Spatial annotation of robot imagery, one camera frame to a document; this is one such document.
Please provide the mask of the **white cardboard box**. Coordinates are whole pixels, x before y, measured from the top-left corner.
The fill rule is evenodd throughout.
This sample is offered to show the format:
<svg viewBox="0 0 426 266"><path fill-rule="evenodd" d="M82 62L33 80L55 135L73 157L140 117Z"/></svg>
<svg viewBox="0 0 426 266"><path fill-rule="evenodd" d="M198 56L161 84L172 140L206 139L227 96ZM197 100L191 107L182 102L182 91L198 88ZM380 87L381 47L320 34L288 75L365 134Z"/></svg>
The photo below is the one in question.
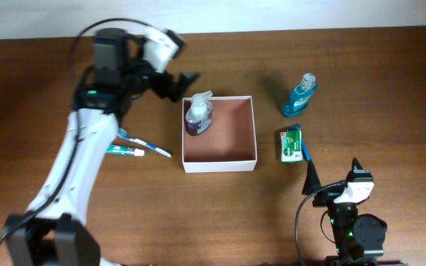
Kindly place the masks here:
<svg viewBox="0 0 426 266"><path fill-rule="evenodd" d="M186 173L253 171L257 140L252 96L213 97L212 124L191 136L182 122L182 164Z"/></svg>

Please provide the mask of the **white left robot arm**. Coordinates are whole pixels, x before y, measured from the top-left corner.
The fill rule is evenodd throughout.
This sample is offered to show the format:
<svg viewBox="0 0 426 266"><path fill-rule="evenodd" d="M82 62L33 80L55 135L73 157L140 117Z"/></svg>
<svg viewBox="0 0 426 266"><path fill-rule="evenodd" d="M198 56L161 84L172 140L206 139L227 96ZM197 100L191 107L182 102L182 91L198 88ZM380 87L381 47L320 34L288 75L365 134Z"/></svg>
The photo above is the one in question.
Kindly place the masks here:
<svg viewBox="0 0 426 266"><path fill-rule="evenodd" d="M175 31L147 26L142 36L120 28L95 34L94 62L79 78L67 130L53 166L23 214L11 214L0 236L14 265L107 265L87 230L98 171L133 100L152 90L180 100L198 77L167 70L185 44Z"/></svg>

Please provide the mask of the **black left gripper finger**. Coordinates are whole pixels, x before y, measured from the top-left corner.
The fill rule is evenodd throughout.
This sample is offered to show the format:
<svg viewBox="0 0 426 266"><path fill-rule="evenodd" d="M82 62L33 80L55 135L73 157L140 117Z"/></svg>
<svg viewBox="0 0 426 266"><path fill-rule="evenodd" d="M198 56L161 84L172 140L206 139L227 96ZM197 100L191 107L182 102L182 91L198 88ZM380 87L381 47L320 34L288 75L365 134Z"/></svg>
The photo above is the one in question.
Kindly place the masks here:
<svg viewBox="0 0 426 266"><path fill-rule="evenodd" d="M199 72L181 72L177 81L177 88L180 91L186 91L199 77Z"/></svg>
<svg viewBox="0 0 426 266"><path fill-rule="evenodd" d="M168 98L171 102L177 102L183 97L183 91L172 75L156 77L152 82L152 90L159 98Z"/></svg>

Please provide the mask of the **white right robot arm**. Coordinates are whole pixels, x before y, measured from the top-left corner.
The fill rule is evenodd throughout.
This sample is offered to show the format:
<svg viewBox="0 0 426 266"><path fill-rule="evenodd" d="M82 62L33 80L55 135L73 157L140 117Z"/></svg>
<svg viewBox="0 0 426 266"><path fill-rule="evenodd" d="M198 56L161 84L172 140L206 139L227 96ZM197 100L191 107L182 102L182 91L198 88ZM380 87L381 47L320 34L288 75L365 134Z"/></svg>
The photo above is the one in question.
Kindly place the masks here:
<svg viewBox="0 0 426 266"><path fill-rule="evenodd" d="M305 199L297 208L294 221L294 238L301 265L305 264L300 250L300 212L307 201L315 208L324 208L323 217L329 218L337 254L326 256L324 265L397 265L399 260L381 261L387 223L373 214L361 214L358 205L369 199L375 186L372 174L364 169L358 159L351 161L351 170L345 179L322 185L312 159L307 158L307 173L302 189Z"/></svg>

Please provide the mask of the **teal mouthwash bottle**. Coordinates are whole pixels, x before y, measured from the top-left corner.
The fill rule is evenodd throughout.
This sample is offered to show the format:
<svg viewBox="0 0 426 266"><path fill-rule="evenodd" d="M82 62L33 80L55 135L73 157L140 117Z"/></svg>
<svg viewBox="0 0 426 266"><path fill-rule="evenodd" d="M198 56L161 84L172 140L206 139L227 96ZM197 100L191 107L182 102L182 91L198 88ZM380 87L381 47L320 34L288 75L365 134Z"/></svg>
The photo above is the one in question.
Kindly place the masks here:
<svg viewBox="0 0 426 266"><path fill-rule="evenodd" d="M317 89L316 77L306 73L292 90L287 104L282 109L284 117L295 117L305 111L308 102Z"/></svg>

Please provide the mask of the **purple hand soap pump bottle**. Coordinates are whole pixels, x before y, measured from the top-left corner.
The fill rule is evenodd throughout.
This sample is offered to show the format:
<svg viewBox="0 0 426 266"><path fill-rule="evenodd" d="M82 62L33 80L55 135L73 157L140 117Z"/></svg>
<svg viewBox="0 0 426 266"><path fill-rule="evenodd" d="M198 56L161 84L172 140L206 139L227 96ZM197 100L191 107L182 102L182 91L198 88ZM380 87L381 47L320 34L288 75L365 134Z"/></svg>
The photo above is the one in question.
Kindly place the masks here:
<svg viewBox="0 0 426 266"><path fill-rule="evenodd" d="M192 96L191 106L185 115L186 131L191 136L204 133L212 124L213 105L209 98L212 91L197 93Z"/></svg>

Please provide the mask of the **green white toothpaste tube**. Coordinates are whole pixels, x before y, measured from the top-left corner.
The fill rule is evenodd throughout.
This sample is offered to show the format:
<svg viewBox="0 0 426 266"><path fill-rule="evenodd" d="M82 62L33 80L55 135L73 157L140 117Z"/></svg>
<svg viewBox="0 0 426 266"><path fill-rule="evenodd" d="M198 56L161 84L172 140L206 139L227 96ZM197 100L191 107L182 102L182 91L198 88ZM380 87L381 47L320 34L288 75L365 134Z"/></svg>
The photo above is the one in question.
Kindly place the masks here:
<svg viewBox="0 0 426 266"><path fill-rule="evenodd" d="M106 153L131 157L143 157L145 155L145 151L143 149L118 145L109 145Z"/></svg>

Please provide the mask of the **blue white toothbrush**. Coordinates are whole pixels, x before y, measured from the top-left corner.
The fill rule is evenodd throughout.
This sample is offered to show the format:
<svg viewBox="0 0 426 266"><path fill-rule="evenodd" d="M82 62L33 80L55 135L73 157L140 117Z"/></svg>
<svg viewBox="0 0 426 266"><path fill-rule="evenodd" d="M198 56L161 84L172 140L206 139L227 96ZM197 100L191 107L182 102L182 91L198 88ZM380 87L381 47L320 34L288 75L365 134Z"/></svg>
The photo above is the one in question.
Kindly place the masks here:
<svg viewBox="0 0 426 266"><path fill-rule="evenodd" d="M148 143L148 142L146 142L146 141L144 141L142 139L139 139L139 138L136 138L136 137L129 137L127 135L127 132L124 129L122 129L122 128L119 128L118 136L120 138L124 139L124 140L127 140L127 141L131 142L131 143L137 143L139 145L145 146L145 147L147 147L147 148L149 148L149 149L151 149L153 151L156 151L159 154L162 154L165 157L171 157L172 156L166 150L164 150L164 149L162 149L160 147L154 146L151 143Z"/></svg>

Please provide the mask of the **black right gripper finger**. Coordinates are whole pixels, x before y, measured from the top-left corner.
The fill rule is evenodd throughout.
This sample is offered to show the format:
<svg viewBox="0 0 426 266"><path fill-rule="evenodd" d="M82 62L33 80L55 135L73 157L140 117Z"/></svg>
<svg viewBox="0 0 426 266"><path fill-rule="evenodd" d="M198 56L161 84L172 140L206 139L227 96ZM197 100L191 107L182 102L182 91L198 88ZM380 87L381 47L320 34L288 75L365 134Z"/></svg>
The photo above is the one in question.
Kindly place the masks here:
<svg viewBox="0 0 426 266"><path fill-rule="evenodd" d="M358 161L358 159L356 157L354 157L352 159L351 162L351 171L355 174L369 174L369 170L366 170L362 167L362 165L360 164L360 162Z"/></svg>
<svg viewBox="0 0 426 266"><path fill-rule="evenodd" d="M302 195L310 195L317 192L322 187L320 179L317 174L316 167L313 160L307 162L307 172L305 177L304 186L302 188Z"/></svg>

